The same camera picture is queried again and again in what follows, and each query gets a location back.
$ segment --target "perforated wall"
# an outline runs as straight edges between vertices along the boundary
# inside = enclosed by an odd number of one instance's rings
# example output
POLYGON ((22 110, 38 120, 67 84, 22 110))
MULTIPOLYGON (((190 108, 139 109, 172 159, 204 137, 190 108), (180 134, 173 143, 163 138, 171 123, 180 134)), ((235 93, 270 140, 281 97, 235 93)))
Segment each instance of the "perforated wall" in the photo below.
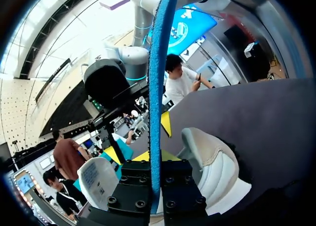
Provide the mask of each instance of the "perforated wall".
POLYGON ((44 85, 38 80, 0 80, 0 140, 7 141, 11 154, 45 141, 40 133, 59 104, 81 81, 79 64, 86 62, 86 56, 66 69, 52 82, 38 103, 35 97, 44 85))

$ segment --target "yellow triangle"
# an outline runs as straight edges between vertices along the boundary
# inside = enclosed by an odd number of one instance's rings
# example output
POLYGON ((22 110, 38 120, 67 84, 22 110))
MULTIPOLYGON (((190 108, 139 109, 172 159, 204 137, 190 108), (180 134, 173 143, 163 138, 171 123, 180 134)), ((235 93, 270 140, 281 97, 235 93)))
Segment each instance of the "yellow triangle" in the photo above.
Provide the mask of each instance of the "yellow triangle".
POLYGON ((171 137, 171 122, 170 122, 169 112, 165 112, 161 115, 161 124, 165 132, 170 138, 171 137))

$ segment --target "bolt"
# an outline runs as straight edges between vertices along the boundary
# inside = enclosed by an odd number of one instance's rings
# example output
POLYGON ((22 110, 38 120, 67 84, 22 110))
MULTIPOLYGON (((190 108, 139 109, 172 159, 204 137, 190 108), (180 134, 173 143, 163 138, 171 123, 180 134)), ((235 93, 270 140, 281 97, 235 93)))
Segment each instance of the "bolt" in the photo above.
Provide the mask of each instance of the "bolt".
POLYGON ((144 208, 146 206, 146 202, 143 201, 143 200, 139 200, 135 203, 136 207, 141 209, 141 208, 144 208))
POLYGON ((173 209, 174 207, 176 207, 176 202, 174 202, 172 200, 169 200, 166 203, 166 207, 169 208, 169 209, 173 209))
POLYGON ((145 183, 146 181, 147 181, 146 178, 140 178, 140 179, 139 179, 139 182, 140 182, 140 183, 145 183))
POLYGON ((190 176, 190 175, 185 176, 184 179, 185 179, 185 181, 186 181, 187 183, 192 182, 192 180, 193 180, 192 176, 190 176))
POLYGON ((166 178, 166 183, 173 183, 174 182, 174 179, 173 178, 166 178))
POLYGON ((200 196, 196 199, 196 203, 203 204, 206 202, 206 198, 204 196, 200 196))
POLYGON ((122 182, 126 182, 128 180, 128 177, 127 176, 121 176, 120 180, 122 182))
POLYGON ((114 196, 109 196, 108 197, 108 203, 110 205, 113 205, 113 204, 117 203, 117 201, 118 201, 118 199, 116 199, 114 196))

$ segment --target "blue strip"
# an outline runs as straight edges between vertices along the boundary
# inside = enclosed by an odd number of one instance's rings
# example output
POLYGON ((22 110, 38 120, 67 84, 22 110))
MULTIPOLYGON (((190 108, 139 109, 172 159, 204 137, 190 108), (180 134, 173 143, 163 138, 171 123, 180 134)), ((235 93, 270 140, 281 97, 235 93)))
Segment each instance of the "blue strip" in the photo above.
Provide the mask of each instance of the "blue strip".
POLYGON ((161 0, 153 26, 149 57, 149 113, 150 113, 150 165, 152 173, 153 203, 151 213, 157 212, 160 197, 160 121, 164 67, 169 35, 177 0, 161 0))
POLYGON ((131 80, 131 81, 137 81, 137 80, 142 80, 142 79, 145 79, 147 75, 144 75, 143 77, 141 78, 138 78, 138 79, 131 79, 131 78, 126 78, 127 80, 131 80))

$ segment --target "white ceiling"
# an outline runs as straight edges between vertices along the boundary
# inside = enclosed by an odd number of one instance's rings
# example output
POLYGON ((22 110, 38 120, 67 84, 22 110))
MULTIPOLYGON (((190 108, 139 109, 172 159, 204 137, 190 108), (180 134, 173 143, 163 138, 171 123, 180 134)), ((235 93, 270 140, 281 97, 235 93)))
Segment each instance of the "white ceiling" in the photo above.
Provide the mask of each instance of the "white ceiling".
MULTIPOLYGON (((67 0, 39 0, 17 27, 1 61, 0 72, 19 77, 27 53, 52 14, 67 0)), ((84 55, 102 40, 123 37, 134 27, 134 5, 128 2, 111 11, 99 1, 84 0, 49 34, 37 54, 29 78, 51 76, 68 58, 84 55)))

